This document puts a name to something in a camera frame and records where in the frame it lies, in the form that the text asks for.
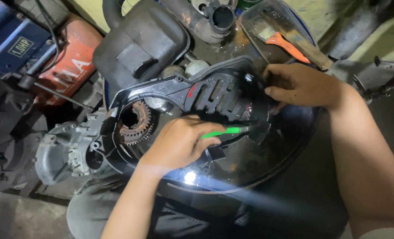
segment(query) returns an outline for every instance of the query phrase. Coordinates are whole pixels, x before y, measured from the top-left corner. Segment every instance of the blue motor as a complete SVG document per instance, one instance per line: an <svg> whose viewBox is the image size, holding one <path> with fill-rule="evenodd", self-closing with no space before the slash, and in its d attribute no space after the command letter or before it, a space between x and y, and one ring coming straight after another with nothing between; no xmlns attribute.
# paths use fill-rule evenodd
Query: blue motor
<svg viewBox="0 0 394 239"><path fill-rule="evenodd" d="M56 52L52 35L0 1L0 79L36 74Z"/></svg>

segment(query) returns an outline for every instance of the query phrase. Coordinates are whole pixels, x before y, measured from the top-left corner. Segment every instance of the rusty gear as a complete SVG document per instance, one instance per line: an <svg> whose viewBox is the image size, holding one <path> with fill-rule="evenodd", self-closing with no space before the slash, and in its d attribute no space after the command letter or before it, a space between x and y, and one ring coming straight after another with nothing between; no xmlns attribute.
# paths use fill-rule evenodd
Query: rusty gear
<svg viewBox="0 0 394 239"><path fill-rule="evenodd" d="M122 121L119 123L120 139L125 145L134 145L149 138L153 130L152 114L147 104L140 100L133 103L131 107L132 112L137 115L138 122L130 127L124 125Z"/></svg>

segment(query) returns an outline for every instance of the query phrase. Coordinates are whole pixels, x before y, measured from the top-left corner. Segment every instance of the green brush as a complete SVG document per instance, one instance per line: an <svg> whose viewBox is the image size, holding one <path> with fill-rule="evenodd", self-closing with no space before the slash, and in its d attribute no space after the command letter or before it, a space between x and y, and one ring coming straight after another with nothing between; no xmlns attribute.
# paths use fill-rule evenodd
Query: green brush
<svg viewBox="0 0 394 239"><path fill-rule="evenodd" d="M211 132L211 133L201 136L201 139L209 138L209 137L213 137L213 136L219 136L219 135L225 134L225 133L246 133L246 132L249 132L251 128L252 128L251 126L228 127L228 128L226 128L225 132L214 131L214 132Z"/></svg>

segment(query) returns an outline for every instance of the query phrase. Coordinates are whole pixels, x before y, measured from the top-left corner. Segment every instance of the paintbrush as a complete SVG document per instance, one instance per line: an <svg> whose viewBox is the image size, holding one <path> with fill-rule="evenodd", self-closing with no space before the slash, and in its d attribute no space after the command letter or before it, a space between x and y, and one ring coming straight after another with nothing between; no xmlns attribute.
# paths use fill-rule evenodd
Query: paintbrush
<svg viewBox="0 0 394 239"><path fill-rule="evenodd" d="M255 35L265 44L273 44L283 48L286 52L301 62L310 63L310 61L290 42L284 40L279 32L270 26L265 20L256 20L249 28L251 34Z"/></svg>
<svg viewBox="0 0 394 239"><path fill-rule="evenodd" d="M263 8L259 15L321 70L331 67L332 60L297 32L293 23L280 11L269 6Z"/></svg>

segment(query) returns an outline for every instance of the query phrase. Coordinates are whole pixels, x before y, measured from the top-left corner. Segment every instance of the red compressor tank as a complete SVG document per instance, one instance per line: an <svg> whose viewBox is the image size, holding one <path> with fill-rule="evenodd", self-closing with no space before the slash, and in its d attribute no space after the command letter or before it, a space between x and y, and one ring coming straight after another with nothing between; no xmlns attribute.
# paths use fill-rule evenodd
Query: red compressor tank
<svg viewBox="0 0 394 239"><path fill-rule="evenodd" d="M70 13L61 27L66 41L56 64L39 76L38 82L57 92L72 97L86 79L95 71L92 63L94 49L103 37L87 21ZM38 87L32 88L41 104L58 106L66 100Z"/></svg>

